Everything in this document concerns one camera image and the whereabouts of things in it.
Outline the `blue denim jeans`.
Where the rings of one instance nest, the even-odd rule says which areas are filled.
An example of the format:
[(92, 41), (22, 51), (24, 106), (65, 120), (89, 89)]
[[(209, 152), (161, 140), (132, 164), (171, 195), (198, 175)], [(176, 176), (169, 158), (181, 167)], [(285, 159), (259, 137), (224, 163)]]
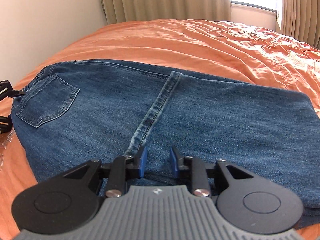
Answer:
[(89, 159), (148, 150), (143, 185), (172, 185), (171, 146), (226, 159), (287, 187), (319, 222), (319, 117), (309, 97), (219, 76), (117, 60), (44, 67), (11, 118), (37, 181)]

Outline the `orange bed sheet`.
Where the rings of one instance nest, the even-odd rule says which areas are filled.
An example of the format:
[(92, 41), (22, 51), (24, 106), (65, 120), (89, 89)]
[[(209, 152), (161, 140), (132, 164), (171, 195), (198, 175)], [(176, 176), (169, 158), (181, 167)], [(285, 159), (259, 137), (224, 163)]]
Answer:
[(116, 59), (174, 67), (305, 93), (319, 111), (319, 51), (266, 28), (206, 20), (154, 20), (105, 26), (20, 79), (27, 85), (61, 61)]

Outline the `beige curtain left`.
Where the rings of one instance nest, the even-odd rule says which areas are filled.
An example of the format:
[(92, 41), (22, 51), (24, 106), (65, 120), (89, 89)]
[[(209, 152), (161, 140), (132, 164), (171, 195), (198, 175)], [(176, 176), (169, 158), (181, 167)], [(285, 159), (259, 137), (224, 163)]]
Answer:
[(108, 24), (156, 19), (230, 21), (231, 0), (102, 0)]

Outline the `beige curtain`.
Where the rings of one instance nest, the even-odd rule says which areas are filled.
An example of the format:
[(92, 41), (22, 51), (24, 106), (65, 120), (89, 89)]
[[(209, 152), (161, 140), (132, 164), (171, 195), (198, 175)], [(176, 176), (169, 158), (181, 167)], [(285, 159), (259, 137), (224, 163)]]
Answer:
[(319, 48), (319, 0), (277, 0), (276, 31)]
[(108, 24), (156, 19), (230, 21), (231, 0), (102, 0)]

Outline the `beige curtain right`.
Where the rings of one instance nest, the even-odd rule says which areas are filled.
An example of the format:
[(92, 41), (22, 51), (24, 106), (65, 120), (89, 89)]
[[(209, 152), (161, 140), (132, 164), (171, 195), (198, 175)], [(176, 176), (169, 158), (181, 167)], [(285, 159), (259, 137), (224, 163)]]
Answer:
[(319, 0), (277, 0), (276, 31), (319, 48)]

